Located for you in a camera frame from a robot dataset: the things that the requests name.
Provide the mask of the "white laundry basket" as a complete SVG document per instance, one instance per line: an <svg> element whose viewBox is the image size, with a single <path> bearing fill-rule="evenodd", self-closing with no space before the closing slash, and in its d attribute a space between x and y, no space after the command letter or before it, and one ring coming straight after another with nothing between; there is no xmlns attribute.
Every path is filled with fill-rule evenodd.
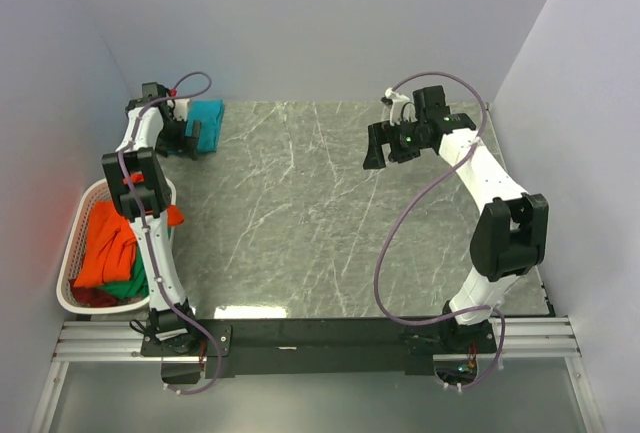
<svg viewBox="0 0 640 433"><path fill-rule="evenodd" d="M172 182L170 182L170 186L173 190L173 199L172 205L169 207L169 234L183 222L183 216L176 206L175 186ZM73 280L80 273L85 256L90 211L99 201L112 203L106 180L94 183L85 191L80 200L58 278L56 288L58 301L65 310L76 314L124 313L142 306L149 308L149 295L140 301L133 301L131 304L122 304L119 301L119 304L113 307L89 308L79 304L71 293L71 288L74 287Z"/></svg>

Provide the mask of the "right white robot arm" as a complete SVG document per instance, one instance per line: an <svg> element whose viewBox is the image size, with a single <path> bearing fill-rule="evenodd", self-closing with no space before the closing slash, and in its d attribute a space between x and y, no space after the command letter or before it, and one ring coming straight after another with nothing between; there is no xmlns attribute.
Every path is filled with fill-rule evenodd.
<svg viewBox="0 0 640 433"><path fill-rule="evenodd" d="M472 268L446 304L449 321L438 330L442 346L460 352L474 339L472 326L488 320L517 279L542 262L549 204L509 176L483 142L479 125L451 111L443 87L416 90L411 97L387 89L382 101L389 117L368 127L364 169L406 163L431 150L458 176L479 211L469 245Z"/></svg>

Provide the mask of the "green t shirt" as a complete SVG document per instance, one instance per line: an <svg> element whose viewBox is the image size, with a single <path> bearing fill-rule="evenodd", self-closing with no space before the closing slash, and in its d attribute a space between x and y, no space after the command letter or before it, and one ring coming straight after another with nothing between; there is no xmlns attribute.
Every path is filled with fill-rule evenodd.
<svg viewBox="0 0 640 433"><path fill-rule="evenodd" d="M149 287L140 253L136 254L129 280L106 283L100 289L120 302L140 301L146 298L149 295Z"/></svg>

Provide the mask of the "orange t shirt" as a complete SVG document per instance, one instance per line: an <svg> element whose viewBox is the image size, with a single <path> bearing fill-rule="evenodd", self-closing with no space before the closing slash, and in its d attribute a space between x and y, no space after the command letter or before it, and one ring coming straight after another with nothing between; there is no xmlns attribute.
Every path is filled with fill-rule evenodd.
<svg viewBox="0 0 640 433"><path fill-rule="evenodd" d="M97 202L90 211L85 256L73 286L100 289L106 283L129 280L137 253L129 222L111 202Z"/></svg>

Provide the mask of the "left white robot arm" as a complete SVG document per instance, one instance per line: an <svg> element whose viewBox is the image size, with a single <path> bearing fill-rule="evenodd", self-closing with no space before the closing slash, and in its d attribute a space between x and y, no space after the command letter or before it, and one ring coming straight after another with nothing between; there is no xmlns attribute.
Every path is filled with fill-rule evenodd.
<svg viewBox="0 0 640 433"><path fill-rule="evenodd" d="M175 131L177 103L189 98L179 95L176 87L143 84L141 97L127 105L128 123L121 143L101 158L112 203L131 227L143 260L149 323L153 329L165 331L164 342L179 355L197 348L200 331L176 270L169 236L173 190L156 147Z"/></svg>

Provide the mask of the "black base beam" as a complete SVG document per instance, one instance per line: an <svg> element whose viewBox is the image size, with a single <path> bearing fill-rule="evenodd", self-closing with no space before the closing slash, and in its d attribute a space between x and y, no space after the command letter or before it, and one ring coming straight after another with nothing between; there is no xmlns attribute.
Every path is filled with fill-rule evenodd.
<svg viewBox="0 0 640 433"><path fill-rule="evenodd" d="M403 372L433 375L438 355L462 358L494 354L496 337L489 322L458 327L448 322L410 327L386 318L201 320L218 341L189 349L167 348L150 338L140 345L143 358L185 363L206 353L206 376Z"/></svg>

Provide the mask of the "aluminium rail frame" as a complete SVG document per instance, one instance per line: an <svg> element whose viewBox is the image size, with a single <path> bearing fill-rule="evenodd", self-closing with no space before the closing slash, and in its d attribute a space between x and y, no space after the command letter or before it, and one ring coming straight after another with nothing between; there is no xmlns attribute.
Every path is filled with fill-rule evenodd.
<svg viewBox="0 0 640 433"><path fill-rule="evenodd" d="M570 321L566 317L524 316L505 320L488 320L496 337L494 354L477 355L480 359L492 359L501 365L506 359L562 358L571 376L571 386L585 428L589 432L601 432L604 424L600 417L593 392L581 360L581 352ZM31 431L49 430L62 391L69 366L75 362L116 363L155 362L160 364L166 383L175 384L187 374L194 374L203 366L206 374L206 357L189 356L185 363L163 358L143 358L140 345L147 338L123 321L98 321L87 319L64 322L40 401L31 424ZM436 362L463 361L458 355L438 355Z"/></svg>

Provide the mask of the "teal t shirt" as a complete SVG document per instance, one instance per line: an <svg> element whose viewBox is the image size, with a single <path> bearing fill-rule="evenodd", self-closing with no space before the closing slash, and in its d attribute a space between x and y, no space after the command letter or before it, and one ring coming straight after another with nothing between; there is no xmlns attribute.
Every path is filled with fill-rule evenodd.
<svg viewBox="0 0 640 433"><path fill-rule="evenodd" d="M198 155L213 153L217 150L224 112L225 105L222 100L191 100L186 121L189 124L195 120L202 123Z"/></svg>

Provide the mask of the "dark red t shirt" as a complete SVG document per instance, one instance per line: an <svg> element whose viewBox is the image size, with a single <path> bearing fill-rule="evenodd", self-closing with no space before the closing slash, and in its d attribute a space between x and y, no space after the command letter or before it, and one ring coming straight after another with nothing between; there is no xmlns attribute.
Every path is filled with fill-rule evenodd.
<svg viewBox="0 0 640 433"><path fill-rule="evenodd" d="M89 308L108 308L117 306L119 300L109 293L95 288L71 288L74 299Z"/></svg>

